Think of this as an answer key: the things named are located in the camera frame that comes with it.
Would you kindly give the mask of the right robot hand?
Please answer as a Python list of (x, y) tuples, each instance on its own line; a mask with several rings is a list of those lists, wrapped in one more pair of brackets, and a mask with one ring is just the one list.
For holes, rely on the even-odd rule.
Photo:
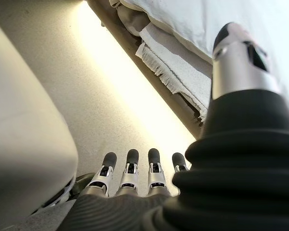
[(289, 107), (267, 53), (236, 23), (213, 46), (210, 104), (201, 137), (172, 157), (170, 196), (159, 153), (148, 153), (148, 195), (136, 192), (138, 153), (107, 188), (108, 153), (59, 226), (61, 231), (289, 231)]

